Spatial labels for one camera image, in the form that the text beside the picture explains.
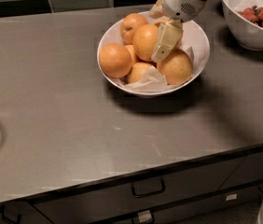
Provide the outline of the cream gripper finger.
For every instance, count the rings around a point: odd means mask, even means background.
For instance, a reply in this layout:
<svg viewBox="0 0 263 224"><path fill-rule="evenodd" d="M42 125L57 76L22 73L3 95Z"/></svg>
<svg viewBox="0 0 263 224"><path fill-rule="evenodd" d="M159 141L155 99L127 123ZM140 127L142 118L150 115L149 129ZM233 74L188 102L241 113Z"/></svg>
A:
<svg viewBox="0 0 263 224"><path fill-rule="evenodd" d="M168 20L158 22L157 43L151 59L159 63L168 57L183 37L183 24L180 21Z"/></svg>
<svg viewBox="0 0 263 224"><path fill-rule="evenodd" d="M162 9L163 0L157 0L154 6L149 10L148 16L157 19L163 16L163 9Z"/></svg>

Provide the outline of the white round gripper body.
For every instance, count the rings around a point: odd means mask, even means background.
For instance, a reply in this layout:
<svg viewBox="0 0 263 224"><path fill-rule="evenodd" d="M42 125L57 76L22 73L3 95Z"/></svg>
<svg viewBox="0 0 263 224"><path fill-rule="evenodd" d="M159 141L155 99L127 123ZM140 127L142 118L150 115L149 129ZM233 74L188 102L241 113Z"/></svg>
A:
<svg viewBox="0 0 263 224"><path fill-rule="evenodd" d="M175 21L193 20L204 8L206 0L162 0L163 14Z"/></svg>

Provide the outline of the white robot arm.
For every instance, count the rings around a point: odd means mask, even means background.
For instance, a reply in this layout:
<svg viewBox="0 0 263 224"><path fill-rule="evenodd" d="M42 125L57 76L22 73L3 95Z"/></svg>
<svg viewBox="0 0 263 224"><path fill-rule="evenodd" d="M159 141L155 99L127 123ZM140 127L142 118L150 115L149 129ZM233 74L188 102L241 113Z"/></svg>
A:
<svg viewBox="0 0 263 224"><path fill-rule="evenodd" d="M148 16L157 19L163 16L168 23L159 29L159 37L153 49L152 60L160 62L168 57L182 37L183 24L198 16L207 0L158 0ZM238 43L250 50L263 50L263 28L242 17L247 7L263 6L263 0L222 0L224 16Z"/></svg>

